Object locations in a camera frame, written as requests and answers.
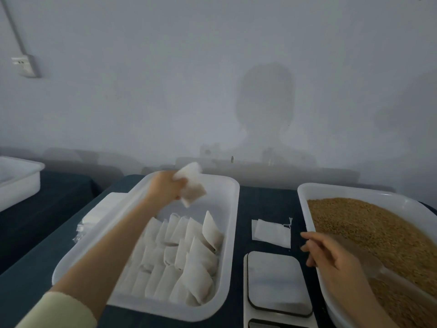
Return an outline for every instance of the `digital scale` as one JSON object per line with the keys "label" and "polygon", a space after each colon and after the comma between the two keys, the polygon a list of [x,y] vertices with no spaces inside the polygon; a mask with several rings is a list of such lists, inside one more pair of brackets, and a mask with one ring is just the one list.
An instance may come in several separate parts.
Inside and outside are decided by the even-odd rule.
{"label": "digital scale", "polygon": [[288,255],[244,256],[244,328],[318,328],[302,269]]}

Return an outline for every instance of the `white wall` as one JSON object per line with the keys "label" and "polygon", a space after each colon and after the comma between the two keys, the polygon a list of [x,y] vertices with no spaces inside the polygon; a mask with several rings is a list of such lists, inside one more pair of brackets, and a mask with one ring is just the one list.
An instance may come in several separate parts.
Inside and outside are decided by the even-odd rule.
{"label": "white wall", "polygon": [[3,154],[437,205],[437,0],[6,1],[43,78],[16,74],[0,18]]}

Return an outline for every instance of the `scoop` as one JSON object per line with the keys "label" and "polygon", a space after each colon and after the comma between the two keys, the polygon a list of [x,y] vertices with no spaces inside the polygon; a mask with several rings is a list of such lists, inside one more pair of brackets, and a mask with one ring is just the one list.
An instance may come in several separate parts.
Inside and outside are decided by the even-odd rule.
{"label": "scoop", "polygon": [[377,279],[397,288],[413,301],[428,309],[432,314],[437,315],[437,299],[429,293],[426,293],[412,282],[386,268],[378,258],[365,249],[360,248],[354,242],[340,235],[331,235],[331,237],[360,261],[364,274],[368,279]]}

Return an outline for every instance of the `forearm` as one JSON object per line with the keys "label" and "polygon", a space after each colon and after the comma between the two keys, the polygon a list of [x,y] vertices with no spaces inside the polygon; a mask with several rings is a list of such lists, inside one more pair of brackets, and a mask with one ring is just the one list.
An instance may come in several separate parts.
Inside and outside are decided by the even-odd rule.
{"label": "forearm", "polygon": [[112,228],[50,291],[76,298],[98,320],[142,231],[160,207],[145,199]]}

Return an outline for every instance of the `tea bag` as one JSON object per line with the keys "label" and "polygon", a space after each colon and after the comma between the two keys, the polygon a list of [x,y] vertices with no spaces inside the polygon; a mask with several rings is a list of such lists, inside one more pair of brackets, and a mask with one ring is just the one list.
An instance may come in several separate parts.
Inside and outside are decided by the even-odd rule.
{"label": "tea bag", "polygon": [[263,242],[282,246],[283,248],[291,248],[290,228],[282,224],[258,220],[254,236],[257,240]]}
{"label": "tea bag", "polygon": [[137,278],[132,287],[131,295],[135,297],[144,298],[145,287],[147,286],[147,282],[149,281],[151,273],[139,271],[137,274]]}
{"label": "tea bag", "polygon": [[152,273],[150,274],[149,281],[145,287],[144,296],[152,298],[155,294],[158,283],[161,281],[161,277],[164,273],[165,266],[163,264],[156,264],[153,267]]}
{"label": "tea bag", "polygon": [[174,266],[179,269],[183,270],[185,267],[185,262],[187,260],[187,253],[189,251],[188,244],[185,240],[181,239],[178,246],[178,251],[176,252],[176,258],[174,259]]}
{"label": "tea bag", "polygon": [[174,265],[176,254],[178,252],[178,246],[167,246],[164,249],[164,264],[166,266]]}
{"label": "tea bag", "polygon": [[202,225],[194,220],[192,217],[190,217],[187,225],[187,232],[185,233],[185,241],[190,247],[194,237],[197,237],[211,251],[214,250],[214,248],[206,241],[205,237],[202,234]]}
{"label": "tea bag", "polygon": [[168,226],[168,221],[164,220],[164,222],[161,224],[160,230],[156,235],[156,240],[155,240],[156,244],[164,244],[165,233],[167,232],[167,226]]}
{"label": "tea bag", "polygon": [[206,241],[214,248],[214,252],[217,252],[221,248],[221,243],[223,243],[224,236],[217,228],[217,225],[209,211],[206,211],[205,220],[203,221],[202,234]]}
{"label": "tea bag", "polygon": [[176,228],[174,229],[173,235],[170,237],[170,242],[172,244],[179,244],[179,240],[185,239],[185,234],[187,233],[188,219],[183,216],[179,219]]}
{"label": "tea bag", "polygon": [[187,267],[189,263],[201,264],[203,267],[205,267],[208,273],[213,276],[217,271],[219,259],[202,242],[200,242],[198,238],[195,237],[193,239],[193,244],[191,245],[185,267]]}
{"label": "tea bag", "polygon": [[174,266],[167,266],[161,277],[161,281],[156,287],[153,297],[161,301],[168,300],[173,287],[176,285],[176,282],[180,278],[181,274],[182,272],[176,269]]}
{"label": "tea bag", "polygon": [[183,285],[196,298],[199,304],[204,303],[211,287],[214,285],[205,267],[198,262],[187,262],[181,279]]}
{"label": "tea bag", "polygon": [[170,215],[167,231],[165,232],[165,237],[164,237],[164,241],[166,242],[166,244],[172,244],[171,237],[173,235],[174,230],[176,229],[176,226],[178,225],[179,220],[180,220],[180,216],[177,215],[176,213],[172,213]]}
{"label": "tea bag", "polygon": [[118,277],[117,284],[116,284],[115,287],[114,287],[114,290],[115,290],[115,291],[120,292],[120,287],[121,287],[121,285],[122,285],[124,279],[126,278],[126,275],[128,274],[128,272],[129,272],[129,268],[130,268],[130,267],[131,267],[131,266],[130,266],[129,264],[126,264],[126,265],[124,266],[122,273],[121,273],[120,276]]}
{"label": "tea bag", "polygon": [[180,192],[181,201],[185,207],[189,207],[196,199],[204,196],[206,190],[200,182],[200,174],[202,168],[197,162],[187,164],[173,176],[173,180],[177,181],[181,178],[188,180],[187,185]]}
{"label": "tea bag", "polygon": [[156,235],[160,231],[162,222],[158,221],[154,217],[149,220],[147,225],[145,226],[144,236],[143,238],[149,238],[152,241],[156,240]]}
{"label": "tea bag", "polygon": [[157,245],[151,252],[151,255],[145,257],[144,262],[152,266],[156,264],[164,265],[164,251],[164,247]]}
{"label": "tea bag", "polygon": [[138,274],[138,266],[132,265],[129,267],[128,273],[120,285],[119,291],[123,294],[129,295],[132,292],[132,287],[135,284]]}
{"label": "tea bag", "polygon": [[152,264],[152,255],[155,248],[155,242],[151,241],[150,239],[146,239],[144,254],[140,263],[140,268],[146,272],[151,272],[153,270],[154,264]]}
{"label": "tea bag", "polygon": [[141,262],[142,256],[144,254],[144,249],[145,249],[145,243],[144,240],[142,238],[140,238],[137,242],[137,244],[135,245],[132,254],[131,254],[131,261],[132,264],[138,264]]}
{"label": "tea bag", "polygon": [[185,304],[188,306],[199,306],[196,298],[183,285],[182,278],[179,278],[173,287],[169,301],[176,304]]}

